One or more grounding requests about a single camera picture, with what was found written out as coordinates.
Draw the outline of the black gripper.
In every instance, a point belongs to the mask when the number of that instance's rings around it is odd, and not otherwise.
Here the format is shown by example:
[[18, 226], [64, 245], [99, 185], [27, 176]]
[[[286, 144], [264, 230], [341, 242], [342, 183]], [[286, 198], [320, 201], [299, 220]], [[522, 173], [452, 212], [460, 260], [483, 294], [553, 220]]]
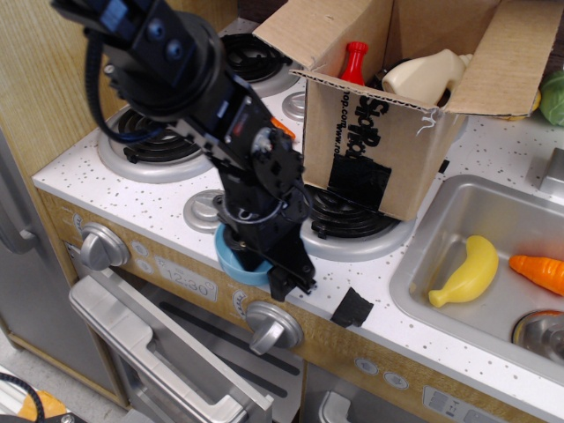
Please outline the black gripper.
[[217, 196], [213, 203], [219, 221], [226, 226], [226, 245], [243, 270], [268, 271], [273, 300], [284, 302], [294, 288], [311, 293], [315, 286], [315, 266], [301, 239], [302, 223], [310, 213], [307, 196], [276, 201], [264, 215], [230, 207], [225, 196]]

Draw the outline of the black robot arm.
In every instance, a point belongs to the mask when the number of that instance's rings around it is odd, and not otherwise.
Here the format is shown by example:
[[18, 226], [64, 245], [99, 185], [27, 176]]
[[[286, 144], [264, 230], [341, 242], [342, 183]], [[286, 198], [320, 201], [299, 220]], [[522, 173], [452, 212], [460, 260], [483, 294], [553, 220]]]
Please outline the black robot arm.
[[105, 130], [99, 98], [100, 63], [111, 85], [149, 126], [110, 137], [133, 144], [172, 130], [192, 137], [218, 169], [224, 193], [215, 199], [226, 245], [246, 271], [268, 262], [271, 297], [294, 288], [309, 293], [315, 268], [301, 239], [312, 201], [302, 180], [303, 158], [274, 122], [251, 85], [228, 66], [215, 30], [197, 15], [164, 1], [55, 1], [88, 40], [85, 91]]

